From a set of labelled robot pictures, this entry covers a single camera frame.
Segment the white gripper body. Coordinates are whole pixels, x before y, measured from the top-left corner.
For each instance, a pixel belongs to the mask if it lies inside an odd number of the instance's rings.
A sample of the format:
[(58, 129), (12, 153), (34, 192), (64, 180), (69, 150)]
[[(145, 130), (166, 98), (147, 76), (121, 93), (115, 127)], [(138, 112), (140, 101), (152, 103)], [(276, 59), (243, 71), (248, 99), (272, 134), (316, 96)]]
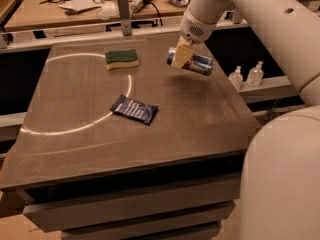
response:
[(216, 10), (192, 10), (187, 8), (180, 23), (181, 36), (195, 44), (205, 42), (218, 21)]

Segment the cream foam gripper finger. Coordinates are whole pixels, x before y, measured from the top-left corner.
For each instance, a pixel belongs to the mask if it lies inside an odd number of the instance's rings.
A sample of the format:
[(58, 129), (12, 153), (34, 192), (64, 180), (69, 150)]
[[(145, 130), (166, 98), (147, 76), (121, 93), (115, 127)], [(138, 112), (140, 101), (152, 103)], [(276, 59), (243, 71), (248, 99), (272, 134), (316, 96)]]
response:
[(182, 68), (195, 53), (194, 43), (184, 37), (180, 37), (176, 46), (172, 66)]

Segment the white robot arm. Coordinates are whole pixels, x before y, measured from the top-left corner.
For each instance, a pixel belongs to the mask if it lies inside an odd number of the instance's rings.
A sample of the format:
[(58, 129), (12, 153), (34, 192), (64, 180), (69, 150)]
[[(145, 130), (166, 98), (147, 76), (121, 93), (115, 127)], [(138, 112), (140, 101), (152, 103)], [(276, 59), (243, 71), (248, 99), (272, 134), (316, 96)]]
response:
[(247, 85), (244, 96), (291, 93), (305, 106), (264, 125), (248, 146), (240, 184), (240, 240), (320, 240), (320, 17), (296, 0), (191, 0), (177, 63), (208, 39), (234, 7), (283, 74)]

